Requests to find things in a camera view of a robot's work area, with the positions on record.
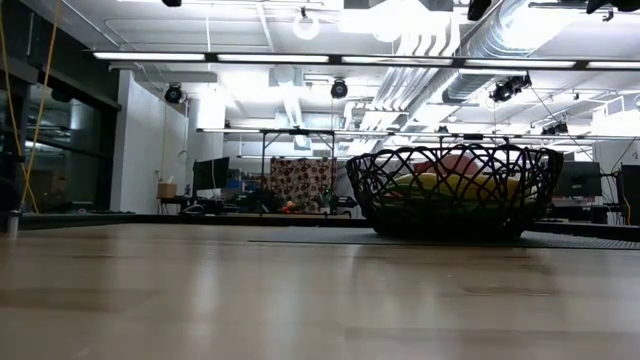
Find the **grey woven placemat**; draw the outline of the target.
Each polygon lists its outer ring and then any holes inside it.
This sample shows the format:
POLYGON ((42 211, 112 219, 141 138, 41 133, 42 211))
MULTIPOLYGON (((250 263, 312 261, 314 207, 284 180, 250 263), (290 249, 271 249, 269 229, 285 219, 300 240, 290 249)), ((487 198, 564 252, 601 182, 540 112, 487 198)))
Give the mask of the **grey woven placemat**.
POLYGON ((315 245, 393 245, 440 247, 504 247, 585 250, 637 250, 640 242, 576 235, 525 231, 519 239, 507 240, 482 236, 410 239, 383 236, 366 228, 288 227, 255 240, 256 243, 289 243, 315 245))

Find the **black computer monitor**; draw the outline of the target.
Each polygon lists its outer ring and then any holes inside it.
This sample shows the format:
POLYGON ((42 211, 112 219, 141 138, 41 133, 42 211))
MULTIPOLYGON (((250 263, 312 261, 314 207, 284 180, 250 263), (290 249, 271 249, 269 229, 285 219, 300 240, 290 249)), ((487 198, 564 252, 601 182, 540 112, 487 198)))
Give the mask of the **black computer monitor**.
POLYGON ((596 197, 602 195, 601 171, 597 162, 569 161, 563 164, 554 195, 596 197))
POLYGON ((229 157, 195 161, 193 165, 193 190, 223 189, 227 185, 229 157))
POLYGON ((640 165, 623 165, 620 173, 621 201, 628 206, 628 223, 640 226, 640 165))

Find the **brown patterned cloth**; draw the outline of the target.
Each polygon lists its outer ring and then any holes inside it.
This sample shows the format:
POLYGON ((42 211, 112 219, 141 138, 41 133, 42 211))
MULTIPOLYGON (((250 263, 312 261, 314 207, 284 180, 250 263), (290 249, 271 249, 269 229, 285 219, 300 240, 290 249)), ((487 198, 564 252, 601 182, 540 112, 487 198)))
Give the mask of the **brown patterned cloth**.
POLYGON ((334 180, 330 158, 270 159, 268 188, 302 213, 318 213, 334 180))

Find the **long linear ceiling light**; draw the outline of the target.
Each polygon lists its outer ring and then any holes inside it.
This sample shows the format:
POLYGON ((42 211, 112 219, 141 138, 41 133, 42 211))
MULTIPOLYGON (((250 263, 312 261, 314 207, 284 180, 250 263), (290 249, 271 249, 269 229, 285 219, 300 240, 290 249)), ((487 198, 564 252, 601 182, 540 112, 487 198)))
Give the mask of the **long linear ceiling light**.
POLYGON ((504 133, 444 133, 444 132, 397 132, 397 131, 354 131, 354 130, 326 130, 326 129, 251 129, 251 128, 197 128, 196 132, 221 133, 221 134, 287 134, 287 135, 311 135, 322 134, 330 136, 351 137, 416 137, 416 138, 455 138, 463 140, 488 140, 488 139, 527 139, 527 140, 590 140, 590 141, 637 141, 640 136, 613 136, 613 135, 530 135, 530 134, 504 134, 504 133))
POLYGON ((542 71, 640 72, 640 60, 623 59, 542 59, 469 58, 397 55, 319 55, 279 53, 197 53, 94 51, 92 55, 109 62, 288 64, 318 66, 410 67, 448 69, 500 69, 542 71))

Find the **cardboard box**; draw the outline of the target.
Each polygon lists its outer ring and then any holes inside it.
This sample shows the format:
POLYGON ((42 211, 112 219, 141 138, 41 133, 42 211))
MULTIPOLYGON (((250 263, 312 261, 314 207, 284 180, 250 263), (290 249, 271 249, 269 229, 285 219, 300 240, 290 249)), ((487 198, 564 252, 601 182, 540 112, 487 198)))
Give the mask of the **cardboard box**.
POLYGON ((160 178, 157 183, 157 199, 170 199, 174 198, 177 195, 177 183, 174 180, 173 176, 169 176, 168 178, 160 178))

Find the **black metal frame stand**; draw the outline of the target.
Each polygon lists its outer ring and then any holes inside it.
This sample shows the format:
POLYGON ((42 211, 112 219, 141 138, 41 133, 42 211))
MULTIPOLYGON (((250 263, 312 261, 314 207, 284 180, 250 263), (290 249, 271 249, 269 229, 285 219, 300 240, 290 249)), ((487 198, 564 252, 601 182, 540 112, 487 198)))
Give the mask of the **black metal frame stand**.
POLYGON ((336 180, 335 132, 331 130, 261 130, 260 189, 264 192, 261 200, 273 198, 278 214, 317 214, 329 212, 329 202, 334 195, 336 180), (321 141, 331 138, 326 146, 329 154, 314 155, 267 155, 271 142, 281 135, 310 140, 317 137, 321 141))

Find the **black ceiling spot lamp cluster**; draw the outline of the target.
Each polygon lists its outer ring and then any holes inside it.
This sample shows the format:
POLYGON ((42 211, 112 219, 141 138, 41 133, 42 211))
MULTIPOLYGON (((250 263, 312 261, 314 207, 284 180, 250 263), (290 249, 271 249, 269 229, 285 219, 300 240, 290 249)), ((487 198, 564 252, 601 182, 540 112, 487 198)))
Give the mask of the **black ceiling spot lamp cluster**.
POLYGON ((532 81, 528 73, 521 76, 512 76, 502 82, 497 82, 490 92, 489 98, 495 103, 507 102, 531 85, 532 81))

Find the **pink peach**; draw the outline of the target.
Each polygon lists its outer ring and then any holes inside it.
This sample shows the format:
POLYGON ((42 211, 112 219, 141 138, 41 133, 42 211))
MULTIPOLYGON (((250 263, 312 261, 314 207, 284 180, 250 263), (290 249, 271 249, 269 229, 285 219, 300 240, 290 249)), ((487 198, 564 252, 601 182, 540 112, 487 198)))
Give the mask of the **pink peach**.
POLYGON ((449 173, 475 175, 480 168, 473 158, 468 155, 448 154, 442 157, 434 166, 434 170, 442 175, 449 173))

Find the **round white ceiling lamp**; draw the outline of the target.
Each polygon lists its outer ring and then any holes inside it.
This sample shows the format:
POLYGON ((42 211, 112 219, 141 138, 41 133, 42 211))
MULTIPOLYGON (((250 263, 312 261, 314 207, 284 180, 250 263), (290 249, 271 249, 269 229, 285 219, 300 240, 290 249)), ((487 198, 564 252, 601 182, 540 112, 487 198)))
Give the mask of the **round white ceiling lamp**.
POLYGON ((301 7, 293 20, 292 31, 299 39, 313 40, 320 33, 320 20, 306 7, 301 7))

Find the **yellow banana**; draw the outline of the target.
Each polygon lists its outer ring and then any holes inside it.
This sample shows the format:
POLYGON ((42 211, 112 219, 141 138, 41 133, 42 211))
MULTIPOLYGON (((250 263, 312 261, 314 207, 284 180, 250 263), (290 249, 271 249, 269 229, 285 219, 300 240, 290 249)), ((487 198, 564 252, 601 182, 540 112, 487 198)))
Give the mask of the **yellow banana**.
POLYGON ((448 176, 435 173, 422 173, 417 177, 407 174, 395 178, 389 183, 383 195, 399 198, 436 198, 448 197, 469 201, 498 202, 517 197, 529 196, 518 178, 499 179, 485 174, 448 176))

